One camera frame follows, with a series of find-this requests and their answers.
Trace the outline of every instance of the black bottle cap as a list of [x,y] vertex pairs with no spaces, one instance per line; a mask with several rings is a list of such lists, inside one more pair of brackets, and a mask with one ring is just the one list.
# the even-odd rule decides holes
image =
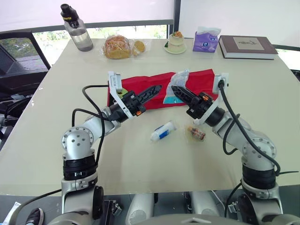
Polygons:
[[73,9],[68,4],[62,4],[60,8],[62,10],[60,14],[64,21],[72,22],[72,21],[76,21],[79,18],[79,16],[76,13],[76,10]]

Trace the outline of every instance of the book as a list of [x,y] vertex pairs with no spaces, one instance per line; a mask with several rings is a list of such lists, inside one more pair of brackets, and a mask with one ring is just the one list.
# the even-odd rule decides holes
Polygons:
[[221,35],[219,43],[227,59],[273,60],[278,54],[266,37]]

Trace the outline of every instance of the table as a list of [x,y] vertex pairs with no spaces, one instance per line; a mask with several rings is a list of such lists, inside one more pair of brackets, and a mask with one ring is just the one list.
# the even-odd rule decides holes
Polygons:
[[[186,68],[228,72],[227,95],[234,111],[275,143],[282,171],[300,170],[300,83],[279,57],[223,59],[219,47],[214,54],[192,52],[191,39],[186,40],[185,53],[172,55],[163,49],[165,42],[152,40],[150,50],[137,58],[109,60],[101,54],[103,39],[94,39],[90,52],[78,51],[70,41],[0,151],[0,194],[40,195],[60,188],[61,136],[71,126],[74,108],[95,111],[81,89],[106,84],[107,71],[120,72],[122,78]],[[98,106],[106,105],[107,89],[89,93]],[[192,118],[186,110],[186,106],[149,110],[105,137],[98,168],[98,185],[104,187],[105,195],[230,189],[239,182],[241,154],[225,155],[222,140],[207,125],[204,142],[189,142],[184,126]],[[76,124],[86,117],[78,113]],[[178,129],[152,143],[150,134],[169,120]],[[300,175],[282,175],[277,182],[299,184]]]

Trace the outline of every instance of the shoe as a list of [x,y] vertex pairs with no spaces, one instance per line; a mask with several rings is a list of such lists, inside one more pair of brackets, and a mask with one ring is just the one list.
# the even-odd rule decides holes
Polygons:
[[44,212],[41,208],[36,208],[31,211],[27,217],[27,225],[42,225],[44,221]]

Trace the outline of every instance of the plate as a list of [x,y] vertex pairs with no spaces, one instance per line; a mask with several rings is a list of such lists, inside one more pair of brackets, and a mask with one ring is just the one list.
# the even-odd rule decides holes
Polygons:
[[186,44],[184,43],[184,49],[181,51],[181,52],[171,52],[170,50],[168,50],[168,48],[164,47],[164,49],[168,52],[168,53],[171,53],[171,54],[181,54],[181,53],[184,53],[187,49],[187,46]]

